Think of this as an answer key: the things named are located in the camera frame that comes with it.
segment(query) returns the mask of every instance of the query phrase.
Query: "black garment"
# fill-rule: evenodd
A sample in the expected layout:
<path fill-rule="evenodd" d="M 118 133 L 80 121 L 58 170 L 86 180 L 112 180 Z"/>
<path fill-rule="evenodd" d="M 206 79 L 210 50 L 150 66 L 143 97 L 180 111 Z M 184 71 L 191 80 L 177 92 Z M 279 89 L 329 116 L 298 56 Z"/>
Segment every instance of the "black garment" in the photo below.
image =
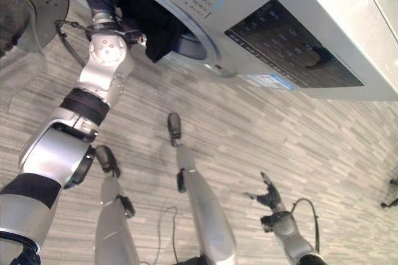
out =
<path fill-rule="evenodd" d="M 87 0 L 92 9 L 111 14 L 120 7 L 125 24 L 138 24 L 147 37 L 146 55 L 154 63 L 167 55 L 186 27 L 168 10 L 154 0 Z"/>
<path fill-rule="evenodd" d="M 167 55 L 185 26 L 154 0 L 120 0 L 123 19 L 134 19 L 147 37 L 146 55 L 154 63 Z"/>

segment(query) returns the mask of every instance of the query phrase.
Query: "robotic hand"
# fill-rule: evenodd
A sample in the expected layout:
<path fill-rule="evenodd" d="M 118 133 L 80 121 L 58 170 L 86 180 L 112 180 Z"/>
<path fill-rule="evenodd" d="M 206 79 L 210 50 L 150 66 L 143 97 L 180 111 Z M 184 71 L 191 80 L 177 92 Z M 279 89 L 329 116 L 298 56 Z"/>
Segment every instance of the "robotic hand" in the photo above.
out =
<path fill-rule="evenodd" d="M 244 193 L 252 200 L 272 210 L 271 216 L 261 218 L 261 225 L 266 233 L 273 231 L 279 244 L 283 247 L 289 263 L 292 265 L 326 265 L 318 251 L 301 236 L 297 224 L 290 211 L 287 211 L 279 192 L 271 179 L 261 172 L 262 180 L 267 185 L 268 193 L 255 195 Z"/>

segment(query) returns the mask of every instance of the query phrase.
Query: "washing machine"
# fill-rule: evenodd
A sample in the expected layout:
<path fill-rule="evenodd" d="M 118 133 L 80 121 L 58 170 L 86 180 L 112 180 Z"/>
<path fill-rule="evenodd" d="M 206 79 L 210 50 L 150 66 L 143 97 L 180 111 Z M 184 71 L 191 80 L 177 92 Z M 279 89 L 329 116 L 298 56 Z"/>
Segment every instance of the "washing machine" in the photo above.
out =
<path fill-rule="evenodd" d="M 398 100 L 398 0 L 150 1 L 189 30 L 162 59 L 170 67 L 314 98 Z"/>

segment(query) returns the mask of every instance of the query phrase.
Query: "cable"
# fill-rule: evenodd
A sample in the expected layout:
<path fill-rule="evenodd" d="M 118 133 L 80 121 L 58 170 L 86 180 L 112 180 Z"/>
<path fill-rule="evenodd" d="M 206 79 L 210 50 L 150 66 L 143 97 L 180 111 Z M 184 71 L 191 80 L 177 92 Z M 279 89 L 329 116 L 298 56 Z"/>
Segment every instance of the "cable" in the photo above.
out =
<path fill-rule="evenodd" d="M 174 252 L 174 257 L 175 257 L 175 260 L 176 260 L 177 264 L 179 263 L 178 257 L 177 257 L 177 252 L 175 250 L 175 217 L 177 216 L 178 208 L 176 206 L 171 206 L 171 207 L 166 208 L 164 211 L 161 211 L 161 214 L 159 216 L 159 220 L 157 222 L 158 247 L 157 247 L 157 252 L 156 252 L 156 258 L 155 258 L 155 261 L 154 261 L 154 263 L 152 265 L 156 265 L 157 260 L 159 258 L 159 254 L 160 254 L 160 247 L 161 247 L 161 244 L 162 244 L 162 240 L 161 240 L 161 237 L 160 237 L 160 224 L 162 223 L 162 217 L 163 217 L 163 215 L 166 212 L 168 212 L 171 209 L 175 210 L 174 211 L 174 215 L 173 215 L 173 234 L 172 234 L 173 252 Z"/>
<path fill-rule="evenodd" d="M 320 242 L 319 242 L 318 215 L 315 213 L 315 207 L 313 206 L 313 203 L 307 198 L 300 198 L 296 202 L 293 203 L 293 208 L 292 208 L 292 211 L 290 211 L 290 212 L 293 215 L 293 212 L 296 209 L 297 204 L 300 203 L 301 201 L 306 201 L 307 203 L 309 203 L 311 205 L 313 219 L 314 219 L 314 222 L 315 222 L 315 249 L 319 253 L 320 252 L 319 251 L 320 250 L 320 248 L 319 248 Z"/>
<path fill-rule="evenodd" d="M 92 29 L 91 27 L 81 26 L 77 21 L 64 21 L 61 19 L 55 21 L 54 24 L 55 24 L 55 30 L 57 31 L 57 34 L 58 34 L 59 38 L 61 39 L 63 46 L 65 46 L 65 48 L 69 51 L 69 53 L 72 55 L 72 57 L 75 58 L 75 60 L 82 67 L 84 67 L 86 65 L 86 63 L 79 56 L 79 54 L 76 52 L 76 50 L 73 49 L 73 47 L 70 45 L 70 43 L 67 41 L 66 33 L 62 32 L 62 30 L 61 30 L 61 26 L 63 26 L 64 24 L 67 24 L 69 26 L 83 30 L 85 32 L 89 32 L 91 34 L 112 34 L 112 35 L 119 35 L 121 37 L 129 36 L 129 38 L 132 38 L 134 36 L 138 36 L 141 34 L 141 32 L 139 30 L 135 30 L 135 29 L 130 30 L 128 32 L 121 32 L 120 30 L 115 30 L 115 29 L 96 30 L 96 29 Z"/>
<path fill-rule="evenodd" d="M 69 51 L 69 53 L 72 55 L 73 58 L 79 63 L 80 66 L 84 67 L 86 63 L 83 61 L 83 59 L 79 56 L 79 54 L 76 52 L 76 50 L 73 49 L 73 47 L 69 44 L 67 41 L 67 35 L 62 32 L 61 26 L 63 22 L 62 21 L 55 21 L 55 30 L 57 31 L 57 34 L 59 38 L 61 39 L 61 42 L 63 46 Z"/>

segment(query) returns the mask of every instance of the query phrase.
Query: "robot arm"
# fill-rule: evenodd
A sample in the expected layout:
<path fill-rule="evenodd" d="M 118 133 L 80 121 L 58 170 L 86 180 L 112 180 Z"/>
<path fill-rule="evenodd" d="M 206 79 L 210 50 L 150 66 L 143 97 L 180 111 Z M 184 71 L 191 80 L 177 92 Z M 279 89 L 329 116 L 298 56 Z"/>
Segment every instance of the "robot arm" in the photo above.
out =
<path fill-rule="evenodd" d="M 291 212 L 287 211 L 279 192 L 270 178 L 261 173 L 267 185 L 266 195 L 245 193 L 245 196 L 257 200 L 260 204 L 272 210 L 271 216 L 261 218 L 261 225 L 266 233 L 273 231 L 279 244 L 283 247 L 289 263 L 292 265 L 326 265 L 318 251 L 301 236 L 296 221 Z"/>
<path fill-rule="evenodd" d="M 0 191 L 1 264 L 35 255 L 43 245 L 61 190 L 85 178 L 95 156 L 90 143 L 133 65 L 120 36 L 92 36 L 90 59 L 76 85 L 27 141 L 20 174 Z"/>

